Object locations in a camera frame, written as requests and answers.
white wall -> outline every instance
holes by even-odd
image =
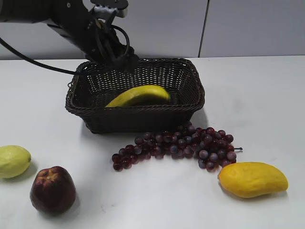
[[[207,0],[129,0],[127,17],[116,18],[114,24],[128,33],[140,56],[197,57],[206,3]],[[84,4],[92,7],[90,0],[84,0]],[[0,37],[34,59],[84,57],[45,24],[0,23]],[[0,59],[16,56],[0,46]]]
[[[201,57],[305,55],[305,0],[211,0]]]

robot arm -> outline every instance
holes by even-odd
[[[46,23],[84,51],[87,59],[132,71],[138,57],[125,31],[112,25],[115,16],[126,15],[127,0],[91,2],[95,6],[88,11],[82,0],[0,0],[0,22]],[[120,43],[115,29],[124,34],[126,45]]]

banana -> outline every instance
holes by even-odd
[[[170,100],[170,97],[170,94],[161,86],[144,85],[123,92],[106,107],[164,104]]]

lemon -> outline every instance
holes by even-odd
[[[218,174],[222,187],[242,198],[253,198],[288,189],[285,175],[261,162],[241,162],[223,167]]]
[[[144,85],[123,92],[106,107],[164,104],[170,100],[170,97],[170,94],[161,86]]]
[[[31,154],[21,146],[0,147],[0,178],[22,174],[31,163]]]

yellow-green lemon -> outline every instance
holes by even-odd
[[[0,147],[0,178],[22,174],[31,163],[31,154],[21,146]]]

